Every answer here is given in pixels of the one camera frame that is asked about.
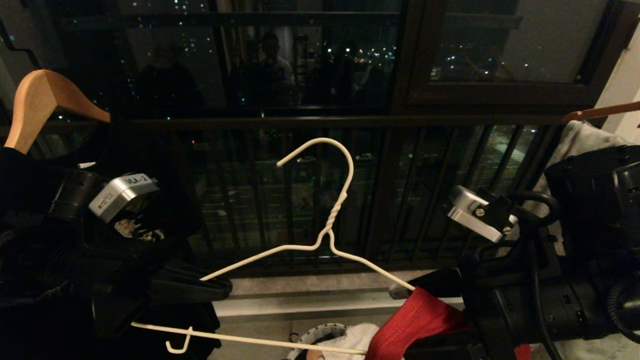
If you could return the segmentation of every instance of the orange hanger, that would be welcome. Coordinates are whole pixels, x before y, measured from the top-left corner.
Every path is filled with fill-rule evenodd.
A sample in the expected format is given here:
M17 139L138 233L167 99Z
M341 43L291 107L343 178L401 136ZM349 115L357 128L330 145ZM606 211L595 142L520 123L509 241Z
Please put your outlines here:
M57 72L36 70L22 79L15 93L11 129L4 146L26 154L56 109L111 122L111 114L89 101L71 80Z
M640 110L640 101L630 102L628 104L607 106L605 108L597 108L597 109L588 109L582 111L574 111L573 113L569 113L565 115L560 122L562 124L566 124L571 120L586 120L593 119L596 117L604 117L609 115L615 115L620 113L629 113L631 111L639 111Z

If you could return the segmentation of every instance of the clothes hanger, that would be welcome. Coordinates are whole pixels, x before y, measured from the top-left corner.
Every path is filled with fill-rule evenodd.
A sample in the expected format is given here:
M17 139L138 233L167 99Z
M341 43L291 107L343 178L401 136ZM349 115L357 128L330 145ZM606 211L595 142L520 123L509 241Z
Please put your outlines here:
M212 279L213 277L219 276L221 274L224 274L228 271L231 271L233 269L239 268L240 266L246 265L248 263L251 263L253 261L256 261L258 259L262 259L266 256L275 254L276 252L280 252L280 251L285 251L285 250L304 250L304 251L313 251L316 250L320 244L322 243L322 239L324 237L324 235L329 234L329 245L331 248L331 251L343 258L347 258L347 259L351 259L354 261L357 261L359 263L363 263L365 265L367 265L368 267L372 268L373 270L379 272L380 274L388 277L389 279L392 279L393 281L397 282L398 284L404 286L405 288L409 289L409 290L415 290L415 287L413 287L412 285L408 284L407 282L404 282L400 279L398 279L397 277L391 275L390 273L384 271L382 268L374 265L373 263L371 263L370 261L360 258L358 256L354 256L351 254L348 254L346 252L342 252L339 251L335 248L335 236L333 234L333 222L335 221L335 217L338 214L338 211L340 210L340 207L342 206L342 203L344 202L344 200L347 198L347 189L349 188L349 185L351 184L351 180L353 178L353 159L351 158L351 155L349 153L349 151L339 142L333 140L333 139L329 139L329 138L316 138L313 140L309 140L306 143L304 143L302 146L298 147L295 151L293 151L292 153L290 153L289 155L287 155L284 159L278 161L278 163L276 164L278 167L281 167L282 165L286 164L289 160L293 159L295 156L297 156L299 153L301 153L302 151L304 151L307 147L310 147L311 145L315 145L317 143L328 143L331 145L336 146L338 149L340 149L342 151L342 153L345 155L345 157L347 158L347 164L349 165L349 173L347 175L347 179L345 180L344 186L342 187L342 191L340 192L340 195L338 196L338 200L336 201L335 205L333 206L333 208L331 209L331 212L329 214L329 218L326 221L326 225L324 227L324 229L322 229L322 231L320 231L320 233L318 234L316 243L313 245L282 245L276 248L273 248L271 250L262 252L260 254L257 254L255 256L252 256L250 258L247 258L245 260L239 261L233 265L227 266L226 268L223 268L221 270L218 270L216 272L213 272L203 278L201 278L200 280L202 281L207 281L209 279ZM163 331L163 332L171 332L174 334L184 334L186 335L186 339L184 340L184 345L182 346L182 348L180 349L175 349L171 346L171 343L169 341L166 342L166 349L167 351L169 351L172 354L183 354L186 352L187 348L189 347L189 341L191 339L192 336L199 336L202 338L209 338L209 339L219 339L219 340L229 340L229 341L238 341L238 342L242 342L242 343L251 343L251 344L259 344L259 345L271 345L271 346L278 346L278 347L287 347L287 348L301 348L301 349L306 349L306 350L318 350L318 351L325 351L325 352L340 352L343 354L354 354L354 355L366 355L367 351L366 350L357 350L357 349L347 349L347 348L334 348L334 347L324 347L324 346L320 346L320 345L308 345L308 344L300 344L300 343L287 343L284 341L273 341L273 340L262 340L262 339L254 339L254 338L243 338L240 336L228 336L228 335L222 335L222 334L213 334L210 332L201 332L201 331L194 331L192 327L189 327L188 329L178 329L178 328L174 328L174 327L166 327L166 326L158 326L158 325L150 325L150 324L145 324L145 323L139 323L139 322L133 322L131 323L132 326L134 327L139 327L142 329L149 329L149 330L155 330L155 331Z
M587 120L593 119L596 117L604 117L609 115L615 115L620 113L629 113L631 111L639 111L640 110L640 101L630 102L628 104L620 104L614 106L606 106L604 108L596 108L596 109L587 109L582 111L574 111L573 113L569 113L565 115L560 122L562 124L567 124L571 120Z
M54 110L111 122L111 115L84 96L71 80L50 70L35 70L22 79L13 101L13 119L4 144L26 154Z

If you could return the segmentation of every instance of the white wall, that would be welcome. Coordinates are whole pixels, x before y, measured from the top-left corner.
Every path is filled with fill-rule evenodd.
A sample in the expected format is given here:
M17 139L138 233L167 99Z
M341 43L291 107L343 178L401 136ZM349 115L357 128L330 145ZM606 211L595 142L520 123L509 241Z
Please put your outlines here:
M640 101L640 26L624 50L607 86L600 95L596 108ZM611 115L603 130L622 136L629 142L640 144L640 111Z

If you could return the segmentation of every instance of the red fabric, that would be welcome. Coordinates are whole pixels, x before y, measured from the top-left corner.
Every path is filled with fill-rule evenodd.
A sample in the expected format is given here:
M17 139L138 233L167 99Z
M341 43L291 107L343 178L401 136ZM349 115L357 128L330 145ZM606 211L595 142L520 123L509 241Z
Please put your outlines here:
M416 288L369 344L365 360L400 360L416 340L437 334L465 331L465 318L457 310L422 288ZM516 348L518 360L530 360L528 345Z

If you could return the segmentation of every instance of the white wire hanger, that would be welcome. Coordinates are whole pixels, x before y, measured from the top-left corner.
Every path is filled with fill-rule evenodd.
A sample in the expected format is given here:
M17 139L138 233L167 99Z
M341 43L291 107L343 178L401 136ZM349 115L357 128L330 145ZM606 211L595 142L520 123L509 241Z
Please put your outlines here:
M335 221L335 217L338 215L338 211L340 211L340 207L342 206L342 203L344 202L344 200L347 198L347 189L349 188L349 185L351 184L351 180L353 178L353 158L351 157L351 154L349 153L349 151L339 142L335 141L334 139L329 139L329 138L316 138L313 140L309 140L306 143L304 143L303 145L301 145L300 147L298 147L295 151L293 151L292 153L290 153L289 155L287 155L285 158L283 158L282 160L278 161L278 163L276 164L278 167L281 167L282 165L286 164L289 160L293 159L295 156L297 156L299 153L301 153L302 151L304 151L306 148L310 147L311 145L315 145L317 143L328 143L330 145L336 146L338 149L340 149L342 151L342 153L344 154L344 156L347 158L347 164L349 166L349 173L347 175L347 179L344 182L344 186L342 187L342 191L340 192L340 195L338 196L338 200L335 202L335 205L333 205L333 208L331 209L331 212L329 214L329 218L326 221L326 225L324 227L324 229L322 229L322 231L320 231L320 233L318 234L316 243L313 245L281 245L279 247L275 247L271 250L267 250L265 252L261 252L260 254L254 255L250 258L246 258L242 261L238 261L237 263L227 266L226 268L222 268L216 272L213 272L203 278L201 278L200 280L202 281L207 281L209 279L212 279L214 277L220 276L226 272L229 272L231 270L234 270L236 268L239 268L241 266L247 265L248 263L252 263L256 260L262 259L266 256L275 254L277 252L281 252L281 251L285 251L285 250L302 250L302 251L313 251L316 250L320 244L322 243L322 239L326 234L329 234L329 246L331 248L331 251L342 257L342 258L347 258L353 261L357 261L359 263L362 263L364 265L367 265L369 268L372 268L373 270L377 271L378 273L384 275L385 277L388 277L389 279L397 282L398 284L404 286L405 288L413 291L415 290L415 287L413 287L412 285L408 284L405 281L402 281L400 279L398 279L396 276L393 276L392 274L384 271L382 268L380 268L379 266L371 263L369 260L363 259L359 256L355 256L355 255L351 255L348 254L346 252L342 252L339 251L338 249L335 248L335 235L333 234L333 222ZM156 331L164 331L164 332L172 332L174 334L184 334L186 335L186 339L184 341L184 345L181 349L174 349L170 342L167 341L166 342L166 349L167 351L169 351L172 354L183 354L187 351L187 348L189 347L189 341L191 339L192 336L199 336L201 338L210 338L210 339L219 339L219 340L229 340L229 341L239 341L242 343L252 343L252 344L260 344L260 345L271 345L271 346L278 346L278 347L288 347L288 348L301 348L301 349L306 349L306 350L320 350L320 351L326 351L326 352L340 352L343 354L354 354L354 355L366 355L367 351L366 350L356 350L356 349L347 349L347 348L335 348L335 347L324 347L324 346L320 346L320 345L307 345L307 344L301 344L301 343L287 343L284 341L273 341L273 340L262 340L262 339L254 339L254 338L244 338L244 337L240 337L240 336L229 336L229 335L222 335L222 334L213 334L210 332L201 332L201 331L194 331L192 327L189 327L189 329L177 329L174 327L166 327L166 326L157 326L157 325L150 325L150 324L145 324L145 323L138 323L138 322L133 322L131 323L132 326L135 327L140 327L142 329L149 329L149 330L156 330Z

